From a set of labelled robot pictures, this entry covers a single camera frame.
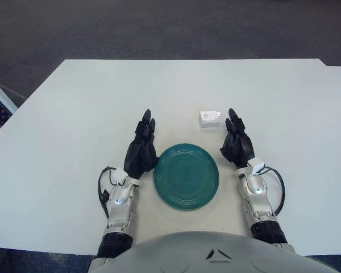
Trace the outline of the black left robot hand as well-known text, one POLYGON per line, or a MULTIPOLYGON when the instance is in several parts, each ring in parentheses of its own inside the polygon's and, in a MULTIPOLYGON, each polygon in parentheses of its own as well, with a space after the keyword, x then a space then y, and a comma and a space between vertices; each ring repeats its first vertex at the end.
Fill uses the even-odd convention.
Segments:
POLYGON ((145 172, 156 167, 159 157, 153 144, 156 122, 147 109, 138 122, 135 138, 130 143, 124 160, 124 171, 133 179, 140 179, 145 172))

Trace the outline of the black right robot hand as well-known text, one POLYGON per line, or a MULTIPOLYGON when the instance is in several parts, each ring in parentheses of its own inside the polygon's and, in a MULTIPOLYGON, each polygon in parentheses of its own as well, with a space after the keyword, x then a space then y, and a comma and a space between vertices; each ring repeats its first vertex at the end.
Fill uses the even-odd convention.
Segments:
POLYGON ((245 132, 245 125, 236 112, 230 108, 225 120, 227 135, 220 148, 221 154, 237 168, 244 168, 255 157, 251 139, 245 132))

